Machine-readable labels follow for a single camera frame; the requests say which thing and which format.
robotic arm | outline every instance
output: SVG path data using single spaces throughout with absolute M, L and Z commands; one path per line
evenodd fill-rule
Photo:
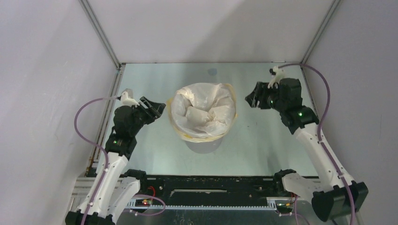
M 331 150 L 322 130 L 319 141 L 317 136 L 319 119 L 311 108 L 302 105 L 300 81 L 292 78 L 281 79 L 280 71 L 274 72 L 273 69 L 270 69 L 270 73 L 275 75 L 274 79 L 270 83 L 257 82 L 256 88 L 245 100 L 252 108 L 272 108 L 279 112 L 282 123 L 305 146 L 321 181 L 320 184 L 314 183 L 290 169 L 274 175 L 275 188 L 280 193 L 292 192 L 301 196 L 312 204 L 319 219 L 326 222 L 351 213 L 348 193 L 341 180 L 344 176 L 349 184 L 355 209 L 358 211 L 368 194 L 368 189 L 365 183 L 356 183 L 344 169 Z M 322 144 L 326 146 L 328 152 L 324 150 Z M 336 166 L 343 175 L 339 175 Z
M 67 214 L 66 225 L 115 225 L 129 200 L 140 190 L 146 190 L 146 173 L 128 170 L 121 185 L 114 191 L 117 180 L 137 145 L 137 133 L 145 124 L 151 124 L 158 119 L 166 105 L 151 102 L 145 97 L 140 98 L 141 102 L 138 103 L 132 98 L 130 90 L 125 90 L 120 100 L 123 106 L 115 110 L 115 126 L 112 127 L 112 133 L 105 145 L 108 169 L 98 173 L 77 212 L 70 211 Z

white table surface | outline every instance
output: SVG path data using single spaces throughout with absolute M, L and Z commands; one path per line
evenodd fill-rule
M 303 146 L 282 124 L 279 113 L 250 108 L 245 101 L 257 81 L 269 82 L 268 71 L 275 65 L 282 63 L 127 64 L 118 95 L 130 88 L 136 100 L 145 96 L 165 103 L 189 84 L 230 83 L 237 95 L 238 118 L 215 152 L 198 154 L 177 136 L 165 109 L 159 119 L 138 133 L 138 143 L 125 170 L 162 175 L 272 176 L 281 169 L 294 169 L 303 176 L 317 176 Z M 216 69 L 217 74 L 209 74 L 209 69 Z M 313 108 L 300 68 L 293 66 L 285 71 L 287 77 L 301 81 L 303 104 Z

blue stain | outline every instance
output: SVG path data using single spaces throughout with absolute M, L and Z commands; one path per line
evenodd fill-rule
M 210 76 L 217 75 L 217 69 L 216 68 L 208 69 L 207 72 L 209 73 Z

trash bin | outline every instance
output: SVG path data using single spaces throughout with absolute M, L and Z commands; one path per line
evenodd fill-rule
M 230 84 L 195 83 L 183 87 L 167 102 L 174 130 L 196 153 L 215 151 L 231 129 L 236 97 Z

white wall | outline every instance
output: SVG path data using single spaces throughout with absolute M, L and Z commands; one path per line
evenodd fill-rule
M 121 62 L 300 61 L 332 0 L 90 0 Z
M 0 224 L 61 224 L 92 149 L 75 113 L 115 68 L 77 0 L 14 0 L 0 1 L 0 71 Z M 80 117 L 91 139 L 103 109 Z
M 343 1 L 309 64 L 324 73 L 331 103 L 324 130 L 336 155 L 369 195 L 367 225 L 397 224 L 398 1 Z M 318 110 L 324 85 L 308 73 Z

